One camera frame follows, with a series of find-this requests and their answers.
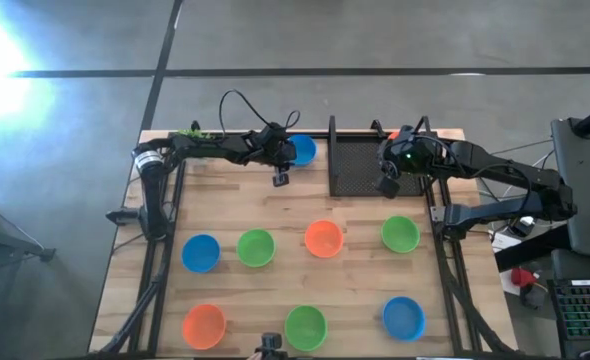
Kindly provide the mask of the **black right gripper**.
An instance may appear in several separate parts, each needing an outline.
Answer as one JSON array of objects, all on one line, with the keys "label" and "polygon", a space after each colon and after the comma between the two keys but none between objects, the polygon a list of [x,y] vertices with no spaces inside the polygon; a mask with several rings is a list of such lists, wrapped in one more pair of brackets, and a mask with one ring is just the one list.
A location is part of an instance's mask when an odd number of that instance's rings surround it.
[{"label": "black right gripper", "polygon": [[400,141],[395,146],[395,163],[386,157],[388,141],[382,141],[377,150],[377,161],[385,176],[398,176],[399,171],[436,176],[445,164],[448,150],[437,138],[418,134],[412,126],[404,125],[395,140]]}]

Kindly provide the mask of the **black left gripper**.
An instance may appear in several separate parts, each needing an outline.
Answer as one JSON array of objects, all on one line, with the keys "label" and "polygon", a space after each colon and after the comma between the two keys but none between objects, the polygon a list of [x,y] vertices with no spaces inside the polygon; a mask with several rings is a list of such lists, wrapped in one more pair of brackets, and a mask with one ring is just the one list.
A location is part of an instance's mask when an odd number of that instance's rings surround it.
[{"label": "black left gripper", "polygon": [[297,158],[296,146],[289,140],[285,127],[269,123],[261,131],[243,136],[249,147],[249,160],[265,165],[288,165]]}]

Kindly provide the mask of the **small blue plastic bowl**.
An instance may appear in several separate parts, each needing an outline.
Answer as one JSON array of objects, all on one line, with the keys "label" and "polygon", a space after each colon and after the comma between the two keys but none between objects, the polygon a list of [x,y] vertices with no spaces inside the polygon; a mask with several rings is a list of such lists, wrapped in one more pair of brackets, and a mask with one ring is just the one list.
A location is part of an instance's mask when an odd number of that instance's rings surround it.
[{"label": "small blue plastic bowl", "polygon": [[198,234],[189,238],[184,244],[181,261],[190,272],[207,273],[216,267],[220,255],[220,245],[213,236]]},{"label": "small blue plastic bowl", "polygon": [[389,336],[399,341],[413,342],[424,334],[426,316],[415,300],[398,296],[385,303],[382,323]]},{"label": "small blue plastic bowl", "polygon": [[296,158],[292,161],[295,166],[307,166],[317,154],[317,145],[308,135],[293,135],[289,140],[295,145]]}]

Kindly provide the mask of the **small green plastic bowl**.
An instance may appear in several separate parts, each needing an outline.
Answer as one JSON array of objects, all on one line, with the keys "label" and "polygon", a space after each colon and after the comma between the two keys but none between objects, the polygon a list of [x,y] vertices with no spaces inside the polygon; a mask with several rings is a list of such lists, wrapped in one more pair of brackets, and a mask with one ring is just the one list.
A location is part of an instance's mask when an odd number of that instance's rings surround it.
[{"label": "small green plastic bowl", "polygon": [[288,313],[284,330],[287,341],[293,348],[311,352],[326,340],[328,324],[324,314],[317,307],[300,305]]},{"label": "small green plastic bowl", "polygon": [[276,245],[268,231],[251,229],[240,236],[236,251],[244,265],[258,268],[267,265],[273,259]]},{"label": "small green plastic bowl", "polygon": [[409,253],[416,249],[421,232],[416,223],[405,216],[391,216],[381,227],[383,244],[396,253]]}]

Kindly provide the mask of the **black perforated metal tray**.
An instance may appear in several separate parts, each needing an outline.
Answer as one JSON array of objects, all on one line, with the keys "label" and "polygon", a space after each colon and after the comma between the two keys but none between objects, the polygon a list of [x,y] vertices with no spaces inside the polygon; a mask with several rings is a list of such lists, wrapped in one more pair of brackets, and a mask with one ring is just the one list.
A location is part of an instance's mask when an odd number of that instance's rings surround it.
[{"label": "black perforated metal tray", "polygon": [[382,175],[377,150],[387,139],[368,130],[349,132],[337,128],[336,117],[329,118],[327,159],[329,194],[331,197],[380,197],[375,181]]}]

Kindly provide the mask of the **white paper sheet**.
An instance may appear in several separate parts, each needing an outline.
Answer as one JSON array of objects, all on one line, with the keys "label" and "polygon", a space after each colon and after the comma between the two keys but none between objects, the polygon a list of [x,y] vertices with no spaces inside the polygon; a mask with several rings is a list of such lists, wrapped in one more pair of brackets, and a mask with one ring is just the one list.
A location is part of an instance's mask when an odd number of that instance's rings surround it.
[{"label": "white paper sheet", "polygon": [[494,238],[491,242],[491,246],[494,253],[499,251],[505,250],[507,248],[519,245],[521,243],[520,239],[513,238],[509,235],[503,233],[496,233]]},{"label": "white paper sheet", "polygon": [[502,289],[505,293],[515,296],[520,295],[521,273],[518,269],[503,271],[499,274]]}]

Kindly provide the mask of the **black power adapter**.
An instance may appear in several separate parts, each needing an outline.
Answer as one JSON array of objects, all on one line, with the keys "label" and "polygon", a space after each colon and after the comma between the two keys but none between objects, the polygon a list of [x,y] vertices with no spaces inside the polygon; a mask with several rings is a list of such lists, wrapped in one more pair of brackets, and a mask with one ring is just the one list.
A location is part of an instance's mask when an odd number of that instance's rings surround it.
[{"label": "black power adapter", "polygon": [[533,217],[525,216],[515,218],[508,223],[508,230],[517,237],[527,237],[535,228],[536,222]]}]

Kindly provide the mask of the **black bar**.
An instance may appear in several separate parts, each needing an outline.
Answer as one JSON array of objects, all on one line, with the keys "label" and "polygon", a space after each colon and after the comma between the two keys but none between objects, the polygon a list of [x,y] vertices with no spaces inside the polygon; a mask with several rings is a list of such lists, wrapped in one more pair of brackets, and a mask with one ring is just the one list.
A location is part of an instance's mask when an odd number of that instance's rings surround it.
[{"label": "black bar", "polygon": [[503,272],[547,256],[556,249],[571,249],[566,225],[523,240],[519,245],[494,253],[494,256],[498,270]]}]

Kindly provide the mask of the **small red object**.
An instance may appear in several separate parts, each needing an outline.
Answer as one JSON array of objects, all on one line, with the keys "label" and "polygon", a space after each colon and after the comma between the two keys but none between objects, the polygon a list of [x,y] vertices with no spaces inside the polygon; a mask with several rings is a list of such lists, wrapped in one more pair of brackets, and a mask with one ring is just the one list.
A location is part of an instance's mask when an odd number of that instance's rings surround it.
[{"label": "small red object", "polygon": [[510,271],[510,281],[518,288],[525,288],[535,284],[538,281],[538,277],[534,273],[518,267]]}]

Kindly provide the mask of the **black laptop with backlit keyboard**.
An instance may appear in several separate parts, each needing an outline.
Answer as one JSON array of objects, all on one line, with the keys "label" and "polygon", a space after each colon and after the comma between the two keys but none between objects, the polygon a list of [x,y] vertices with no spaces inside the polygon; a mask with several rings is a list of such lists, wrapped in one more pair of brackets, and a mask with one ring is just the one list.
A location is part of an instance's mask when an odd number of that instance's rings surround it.
[{"label": "black laptop with backlit keyboard", "polygon": [[552,255],[550,290],[561,356],[590,360],[590,256],[567,250]]}]

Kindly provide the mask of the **black metal stand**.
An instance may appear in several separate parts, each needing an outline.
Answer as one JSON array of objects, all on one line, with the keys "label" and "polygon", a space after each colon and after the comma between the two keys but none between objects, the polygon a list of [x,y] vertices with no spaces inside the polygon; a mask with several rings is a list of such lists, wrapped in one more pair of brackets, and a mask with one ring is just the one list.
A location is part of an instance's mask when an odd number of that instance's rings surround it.
[{"label": "black metal stand", "polygon": [[30,236],[19,226],[12,223],[0,213],[0,247],[24,254],[37,256],[41,261],[48,262],[55,255],[54,248],[47,248]]}]

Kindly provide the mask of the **black aluminium frame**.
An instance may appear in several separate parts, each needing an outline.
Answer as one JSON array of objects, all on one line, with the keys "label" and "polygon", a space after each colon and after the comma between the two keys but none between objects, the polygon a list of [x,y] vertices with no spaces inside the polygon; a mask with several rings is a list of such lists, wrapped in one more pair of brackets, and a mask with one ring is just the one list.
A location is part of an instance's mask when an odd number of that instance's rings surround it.
[{"label": "black aluminium frame", "polygon": [[[328,323],[319,357],[449,356],[453,352],[444,293],[426,201],[422,197],[331,197],[327,142],[314,134],[317,155],[290,171],[290,183],[272,184],[273,169],[224,160],[191,160],[182,178],[166,189],[181,189],[167,210],[177,218],[170,271],[161,305],[145,312],[138,346],[160,357],[196,355],[183,339],[182,323],[196,305],[218,306],[226,319],[211,357],[247,357],[266,332],[282,332],[288,313],[299,305],[317,307]],[[413,220],[421,232],[415,250],[396,253],[382,242],[381,227],[391,216]],[[329,220],[343,232],[341,251],[331,258],[312,255],[304,244],[308,226]],[[237,255],[240,236],[268,231],[276,245],[265,266],[244,265]],[[221,255],[207,273],[188,271],[181,261],[186,241],[213,236]],[[382,310],[393,297],[415,300],[426,316],[424,334],[404,342],[389,336]],[[156,337],[157,343],[150,344]]]}]

